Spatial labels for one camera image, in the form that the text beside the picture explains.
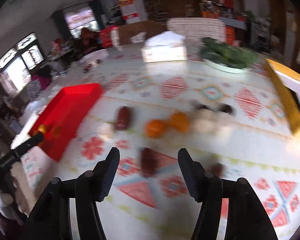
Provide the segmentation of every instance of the wooden chair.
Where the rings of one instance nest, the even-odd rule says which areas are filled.
[[[226,42],[226,25],[218,19],[172,18],[167,22],[167,29],[185,36],[186,41],[201,42],[202,38],[211,37]]]
[[[111,40],[114,46],[132,44],[130,38],[141,32],[146,32],[145,40],[167,31],[165,26],[158,22],[143,21],[120,26],[111,31]]]

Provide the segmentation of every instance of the yellow picture frame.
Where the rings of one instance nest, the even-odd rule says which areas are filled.
[[[295,138],[300,139],[300,111],[297,107],[295,100],[292,97],[292,94],[285,87],[285,85],[283,84],[280,77],[276,74],[275,71],[278,71],[299,82],[300,74],[274,60],[266,59],[266,61],[267,63],[265,65],[265,69],[268,72],[268,76],[270,77],[277,91],[277,94],[281,99],[287,116],[287,120],[290,124],[291,132]]]

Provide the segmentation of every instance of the small orange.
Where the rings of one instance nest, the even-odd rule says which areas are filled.
[[[40,124],[38,127],[38,131],[42,132],[43,134],[47,134],[47,127],[44,124]]]
[[[181,133],[186,133],[190,128],[190,121],[188,116],[183,112],[174,112],[169,117],[169,124],[172,128]]]
[[[59,138],[61,136],[61,132],[62,132],[62,126],[59,125],[52,130],[52,137],[56,139]]]
[[[146,124],[146,135],[149,138],[159,138],[166,131],[166,123],[160,119],[152,119]]]

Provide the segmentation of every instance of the tissue box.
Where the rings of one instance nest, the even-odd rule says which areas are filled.
[[[141,49],[143,62],[187,60],[187,49],[178,46],[145,46]]]

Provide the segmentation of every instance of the white plate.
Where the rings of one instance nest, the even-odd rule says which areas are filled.
[[[247,72],[247,69],[248,69],[248,68],[242,68],[241,69],[241,68],[226,67],[226,66],[223,66],[221,64],[214,63],[214,62],[212,62],[208,59],[205,59],[205,62],[210,67],[213,67],[213,68],[221,70],[221,71],[229,72],[229,73],[234,73],[234,74],[244,74],[244,73]]]

